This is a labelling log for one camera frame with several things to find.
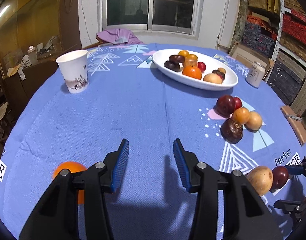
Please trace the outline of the dark red plum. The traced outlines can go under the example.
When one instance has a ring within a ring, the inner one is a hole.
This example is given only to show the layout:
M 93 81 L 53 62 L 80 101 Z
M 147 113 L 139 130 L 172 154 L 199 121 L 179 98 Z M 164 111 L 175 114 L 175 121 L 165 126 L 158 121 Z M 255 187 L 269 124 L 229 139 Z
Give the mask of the dark red plum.
M 278 190 L 283 188 L 289 178 L 288 169 L 284 166 L 277 166 L 272 170 L 272 174 L 273 174 L 273 183 L 271 190 Z

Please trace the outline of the pale tan fruit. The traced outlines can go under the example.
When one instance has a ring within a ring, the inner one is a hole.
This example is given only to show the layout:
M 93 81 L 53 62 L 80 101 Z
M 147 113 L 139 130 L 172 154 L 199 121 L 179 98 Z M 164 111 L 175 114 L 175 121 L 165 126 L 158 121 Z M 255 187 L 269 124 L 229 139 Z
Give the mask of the pale tan fruit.
M 249 119 L 245 123 L 246 128 L 252 131 L 258 131 L 262 126 L 262 117 L 256 111 L 251 111 L 249 113 Z

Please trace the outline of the dark purple plum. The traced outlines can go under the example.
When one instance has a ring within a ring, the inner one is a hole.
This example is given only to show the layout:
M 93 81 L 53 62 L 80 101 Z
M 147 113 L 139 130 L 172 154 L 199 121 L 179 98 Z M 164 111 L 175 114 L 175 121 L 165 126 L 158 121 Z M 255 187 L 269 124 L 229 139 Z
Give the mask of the dark purple plum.
M 229 118 L 229 116 L 235 110 L 235 100 L 231 95 L 223 95 L 218 98 L 215 107 L 217 113 L 225 118 Z

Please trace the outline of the speckled tan round fruit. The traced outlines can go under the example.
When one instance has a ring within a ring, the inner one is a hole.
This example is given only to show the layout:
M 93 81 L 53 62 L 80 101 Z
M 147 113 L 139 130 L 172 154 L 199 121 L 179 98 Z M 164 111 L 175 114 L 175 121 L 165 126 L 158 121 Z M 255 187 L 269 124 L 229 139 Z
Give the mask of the speckled tan round fruit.
M 234 111 L 232 119 L 238 121 L 241 125 L 245 125 L 249 120 L 249 116 L 250 111 L 245 107 L 240 107 Z

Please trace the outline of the red cherry tomato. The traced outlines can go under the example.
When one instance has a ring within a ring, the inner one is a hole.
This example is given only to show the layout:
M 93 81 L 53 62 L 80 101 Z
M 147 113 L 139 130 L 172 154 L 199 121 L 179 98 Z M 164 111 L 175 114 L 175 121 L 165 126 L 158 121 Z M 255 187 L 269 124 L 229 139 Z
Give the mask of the red cherry tomato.
M 239 109 L 242 107 L 242 101 L 238 97 L 233 97 L 234 102 L 235 102 L 235 110 Z
M 199 68 L 199 70 L 200 70 L 202 73 L 204 73 L 205 70 L 206 70 L 206 65 L 205 65 L 204 62 L 198 62 L 198 63 L 197 63 L 197 67 Z

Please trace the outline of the large tan round fruit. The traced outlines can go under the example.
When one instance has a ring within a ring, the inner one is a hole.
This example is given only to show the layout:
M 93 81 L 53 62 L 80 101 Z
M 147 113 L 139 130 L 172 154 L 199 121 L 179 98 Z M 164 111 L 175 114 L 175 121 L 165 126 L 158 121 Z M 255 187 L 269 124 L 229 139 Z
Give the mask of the large tan round fruit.
M 209 73 L 206 74 L 203 78 L 203 81 L 210 82 L 210 83 L 216 83 L 216 84 L 222 84 L 223 80 L 222 78 L 215 73 Z

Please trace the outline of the large orange mandarin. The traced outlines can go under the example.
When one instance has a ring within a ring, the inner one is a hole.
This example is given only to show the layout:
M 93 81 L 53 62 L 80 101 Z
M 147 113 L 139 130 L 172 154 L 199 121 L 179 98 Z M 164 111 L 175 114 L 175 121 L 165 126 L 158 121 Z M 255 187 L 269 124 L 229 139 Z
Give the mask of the large orange mandarin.
M 182 74 L 193 79 L 202 79 L 202 72 L 199 70 L 198 67 L 185 67 L 182 71 Z

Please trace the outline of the dark mangosteen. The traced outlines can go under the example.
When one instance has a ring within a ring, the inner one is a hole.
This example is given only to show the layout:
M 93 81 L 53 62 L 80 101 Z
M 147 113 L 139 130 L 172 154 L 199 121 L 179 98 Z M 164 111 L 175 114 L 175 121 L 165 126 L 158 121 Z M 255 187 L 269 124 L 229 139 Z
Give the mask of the dark mangosteen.
M 222 79 L 222 81 L 225 80 L 225 74 L 223 72 L 219 70 L 213 70 L 212 73 L 217 74 Z

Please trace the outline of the brown speckled persimmon fruit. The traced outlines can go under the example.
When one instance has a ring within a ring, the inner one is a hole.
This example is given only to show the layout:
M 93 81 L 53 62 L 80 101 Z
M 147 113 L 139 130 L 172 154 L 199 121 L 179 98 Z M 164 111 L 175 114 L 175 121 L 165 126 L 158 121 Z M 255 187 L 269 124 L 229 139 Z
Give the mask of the brown speckled persimmon fruit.
M 185 61 L 183 62 L 183 67 L 197 67 L 198 62 L 195 59 L 192 58 L 186 58 Z

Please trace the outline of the small brown longan fruit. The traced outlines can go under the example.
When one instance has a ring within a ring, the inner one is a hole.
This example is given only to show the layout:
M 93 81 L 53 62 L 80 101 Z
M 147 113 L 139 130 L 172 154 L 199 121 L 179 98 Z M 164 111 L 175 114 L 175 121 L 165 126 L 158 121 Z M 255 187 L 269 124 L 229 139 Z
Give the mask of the small brown longan fruit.
M 223 73 L 223 74 L 226 73 L 226 70 L 225 70 L 224 68 L 222 68 L 222 67 L 218 68 L 217 70 L 220 71 L 220 72 Z

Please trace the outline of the small yellow-orange tomato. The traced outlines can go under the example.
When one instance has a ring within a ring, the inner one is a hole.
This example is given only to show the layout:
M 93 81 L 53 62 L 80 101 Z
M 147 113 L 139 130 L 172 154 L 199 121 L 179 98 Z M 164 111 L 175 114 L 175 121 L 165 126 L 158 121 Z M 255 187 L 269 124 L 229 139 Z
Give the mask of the small yellow-orange tomato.
M 198 61 L 198 57 L 195 54 L 189 54 L 186 58 Z

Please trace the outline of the white beverage can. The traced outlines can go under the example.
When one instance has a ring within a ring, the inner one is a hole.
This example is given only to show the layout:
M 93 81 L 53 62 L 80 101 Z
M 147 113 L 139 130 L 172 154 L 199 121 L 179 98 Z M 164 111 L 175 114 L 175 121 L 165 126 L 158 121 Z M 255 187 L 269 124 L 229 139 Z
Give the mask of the white beverage can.
M 248 72 L 248 75 L 246 76 L 246 81 L 251 86 L 259 88 L 260 83 L 265 75 L 265 71 L 265 67 L 261 63 L 254 61 Z

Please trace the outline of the white oval plate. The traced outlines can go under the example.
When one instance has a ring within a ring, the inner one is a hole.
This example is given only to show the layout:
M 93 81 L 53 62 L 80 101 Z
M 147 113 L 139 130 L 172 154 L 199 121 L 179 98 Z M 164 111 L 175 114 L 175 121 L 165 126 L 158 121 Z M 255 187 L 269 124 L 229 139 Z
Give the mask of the white oval plate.
M 195 51 L 162 49 L 152 55 L 152 61 L 164 75 L 190 87 L 224 91 L 238 84 L 229 66 Z

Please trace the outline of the purple jacket on chair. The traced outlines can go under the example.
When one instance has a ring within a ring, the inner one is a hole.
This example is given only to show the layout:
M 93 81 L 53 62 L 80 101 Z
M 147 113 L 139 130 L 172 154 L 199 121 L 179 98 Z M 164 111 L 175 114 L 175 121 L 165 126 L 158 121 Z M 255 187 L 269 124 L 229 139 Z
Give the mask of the purple jacket on chair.
M 144 44 L 129 29 L 105 29 L 96 34 L 98 41 L 104 41 L 113 45 L 138 45 Z

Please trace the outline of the sliding glass window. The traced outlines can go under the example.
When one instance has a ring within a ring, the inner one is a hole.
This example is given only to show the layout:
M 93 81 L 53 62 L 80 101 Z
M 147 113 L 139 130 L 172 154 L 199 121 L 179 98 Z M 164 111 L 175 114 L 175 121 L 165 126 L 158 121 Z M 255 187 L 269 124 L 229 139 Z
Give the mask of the sliding glass window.
M 101 0 L 102 27 L 196 36 L 203 0 Z

